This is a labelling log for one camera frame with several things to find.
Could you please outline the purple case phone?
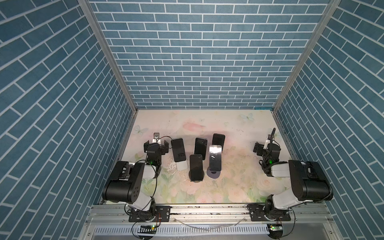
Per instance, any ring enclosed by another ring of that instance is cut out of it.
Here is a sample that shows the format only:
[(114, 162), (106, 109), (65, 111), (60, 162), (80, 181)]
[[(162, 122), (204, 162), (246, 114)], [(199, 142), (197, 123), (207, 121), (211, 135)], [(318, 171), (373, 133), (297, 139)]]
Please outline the purple case phone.
[(222, 146), (211, 145), (209, 147), (209, 170), (220, 172), (222, 170)]

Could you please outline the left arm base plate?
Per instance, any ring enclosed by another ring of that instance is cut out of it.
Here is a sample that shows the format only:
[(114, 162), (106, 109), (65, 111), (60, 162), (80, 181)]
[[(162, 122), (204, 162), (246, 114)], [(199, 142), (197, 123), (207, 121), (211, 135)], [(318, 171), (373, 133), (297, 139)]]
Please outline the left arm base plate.
[(140, 211), (128, 209), (129, 222), (169, 222), (171, 207), (170, 206), (151, 206), (148, 211)]

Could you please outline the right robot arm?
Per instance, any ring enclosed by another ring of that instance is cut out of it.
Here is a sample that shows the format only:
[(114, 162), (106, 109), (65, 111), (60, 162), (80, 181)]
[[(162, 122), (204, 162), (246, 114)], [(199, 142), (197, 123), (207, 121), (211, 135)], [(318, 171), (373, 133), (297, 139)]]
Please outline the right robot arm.
[(262, 157), (259, 161), (263, 172), (270, 178), (288, 178), (291, 186), (284, 192), (269, 195), (264, 204), (247, 206), (252, 218), (262, 221), (289, 221), (289, 210), (306, 203), (330, 201), (334, 192), (317, 162), (279, 160), (281, 148), (269, 141), (255, 143), (253, 152)]

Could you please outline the grey round base phone stand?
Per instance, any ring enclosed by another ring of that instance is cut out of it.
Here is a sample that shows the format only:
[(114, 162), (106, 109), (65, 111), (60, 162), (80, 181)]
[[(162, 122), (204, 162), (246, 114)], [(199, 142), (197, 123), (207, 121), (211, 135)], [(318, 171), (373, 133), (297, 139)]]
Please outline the grey round base phone stand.
[(210, 171), (207, 170), (207, 176), (211, 179), (218, 179), (221, 175), (221, 171)]

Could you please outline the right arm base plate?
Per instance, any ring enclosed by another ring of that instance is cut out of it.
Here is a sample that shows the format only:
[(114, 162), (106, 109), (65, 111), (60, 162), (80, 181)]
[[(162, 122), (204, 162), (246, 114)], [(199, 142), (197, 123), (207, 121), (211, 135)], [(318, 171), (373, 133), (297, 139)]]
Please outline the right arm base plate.
[(265, 205), (261, 204), (248, 204), (247, 210), (249, 211), (252, 222), (288, 222), (291, 220), (291, 216), (288, 210), (278, 210), (271, 206), (266, 207)]

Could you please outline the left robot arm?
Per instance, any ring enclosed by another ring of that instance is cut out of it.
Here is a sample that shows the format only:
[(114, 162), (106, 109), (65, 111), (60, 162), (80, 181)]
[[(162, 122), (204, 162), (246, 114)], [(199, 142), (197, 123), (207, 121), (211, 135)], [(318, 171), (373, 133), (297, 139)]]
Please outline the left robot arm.
[(144, 143), (147, 157), (136, 163), (118, 161), (102, 191), (104, 201), (123, 203), (129, 210), (126, 214), (137, 221), (151, 221), (158, 214), (154, 196), (141, 191), (144, 179), (157, 180), (162, 168), (162, 156), (169, 152), (169, 143), (160, 139)]

